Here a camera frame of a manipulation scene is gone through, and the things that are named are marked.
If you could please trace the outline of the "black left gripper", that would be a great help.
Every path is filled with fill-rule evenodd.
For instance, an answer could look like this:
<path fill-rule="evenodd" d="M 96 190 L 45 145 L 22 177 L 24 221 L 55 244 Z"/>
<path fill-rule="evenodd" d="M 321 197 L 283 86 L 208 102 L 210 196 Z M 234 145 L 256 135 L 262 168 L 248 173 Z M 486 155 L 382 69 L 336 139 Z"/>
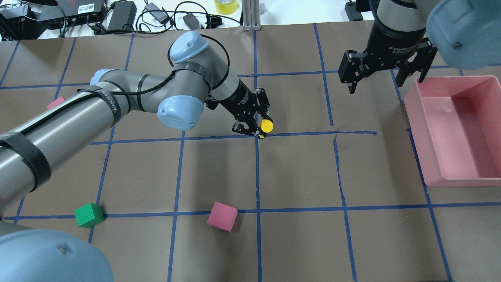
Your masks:
<path fill-rule="evenodd" d="M 231 127 L 232 132 L 263 139 L 263 132 L 259 127 L 261 120 L 273 122 L 269 116 L 270 102 L 263 88 L 256 88 L 252 92 L 242 81 L 239 81 L 229 98 L 218 103 L 235 119 Z"/>

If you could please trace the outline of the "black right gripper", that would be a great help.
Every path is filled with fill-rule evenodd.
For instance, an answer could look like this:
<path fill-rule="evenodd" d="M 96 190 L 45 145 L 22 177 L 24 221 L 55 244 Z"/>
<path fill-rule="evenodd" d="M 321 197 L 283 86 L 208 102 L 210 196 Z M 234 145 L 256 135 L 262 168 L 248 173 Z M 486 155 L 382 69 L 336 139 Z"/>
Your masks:
<path fill-rule="evenodd" d="M 347 84 L 349 93 L 354 94 L 362 79 L 394 68 L 398 69 L 395 76 L 398 88 L 415 72 L 420 72 L 418 82 L 424 82 L 438 52 L 424 34 L 424 28 L 400 31 L 374 20 L 365 50 L 344 52 L 338 68 L 340 82 Z"/>

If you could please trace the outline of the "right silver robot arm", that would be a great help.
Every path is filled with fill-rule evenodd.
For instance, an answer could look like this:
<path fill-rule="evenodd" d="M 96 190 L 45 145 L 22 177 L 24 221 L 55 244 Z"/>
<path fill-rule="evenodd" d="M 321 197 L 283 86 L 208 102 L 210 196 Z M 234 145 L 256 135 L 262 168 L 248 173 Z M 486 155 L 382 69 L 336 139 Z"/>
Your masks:
<path fill-rule="evenodd" d="M 421 83 L 436 54 L 461 70 L 500 63 L 499 0 L 357 0 L 355 8 L 374 22 L 365 50 L 346 50 L 338 69 L 351 94 L 362 79 L 394 68 L 399 87 L 415 72 Z"/>

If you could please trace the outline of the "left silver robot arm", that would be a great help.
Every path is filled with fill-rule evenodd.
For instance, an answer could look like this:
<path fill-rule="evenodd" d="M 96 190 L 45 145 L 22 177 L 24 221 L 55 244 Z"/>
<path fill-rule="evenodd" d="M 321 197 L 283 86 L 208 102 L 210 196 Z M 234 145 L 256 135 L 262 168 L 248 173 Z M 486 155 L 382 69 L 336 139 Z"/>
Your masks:
<path fill-rule="evenodd" d="M 205 107 L 223 106 L 233 132 L 264 139 L 274 125 L 263 88 L 250 90 L 197 31 L 169 47 L 167 77 L 120 69 L 95 72 L 63 103 L 1 134 L 1 211 L 47 183 L 53 173 L 131 111 L 165 126 L 195 128 Z M 68 233 L 1 223 L 2 282 L 112 282 L 107 257 Z"/>

